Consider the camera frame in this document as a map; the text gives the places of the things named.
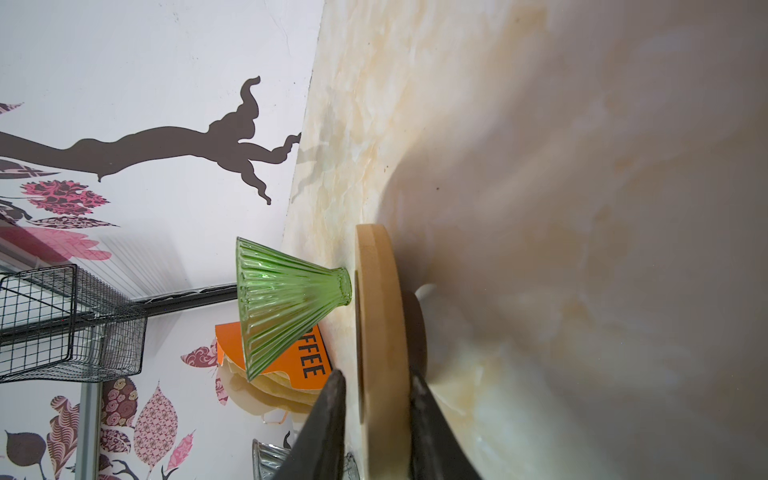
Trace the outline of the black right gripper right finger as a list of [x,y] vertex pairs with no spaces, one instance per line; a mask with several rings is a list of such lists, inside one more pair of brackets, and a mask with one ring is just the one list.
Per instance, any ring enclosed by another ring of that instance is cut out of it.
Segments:
[[480,479],[430,388],[410,370],[411,479]]

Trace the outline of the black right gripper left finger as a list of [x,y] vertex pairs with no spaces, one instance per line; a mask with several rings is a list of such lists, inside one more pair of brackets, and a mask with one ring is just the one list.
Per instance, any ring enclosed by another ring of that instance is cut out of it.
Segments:
[[276,480],[341,479],[344,474],[346,380],[335,370],[326,381]]

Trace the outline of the wooden ring dripper holder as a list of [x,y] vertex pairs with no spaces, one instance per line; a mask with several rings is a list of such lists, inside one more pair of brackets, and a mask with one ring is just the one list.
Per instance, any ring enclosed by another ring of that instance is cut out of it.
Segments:
[[355,227],[359,421],[364,473],[407,479],[411,463],[410,369],[403,291],[380,224]]

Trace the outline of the clear glass dripper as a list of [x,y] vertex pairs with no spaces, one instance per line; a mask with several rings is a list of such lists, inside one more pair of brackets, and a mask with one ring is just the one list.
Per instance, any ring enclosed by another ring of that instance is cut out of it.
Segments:
[[[255,480],[272,479],[290,453],[289,448],[262,443],[254,439],[252,442],[253,477]],[[347,453],[344,458],[343,479],[360,480],[361,476],[354,456]]]

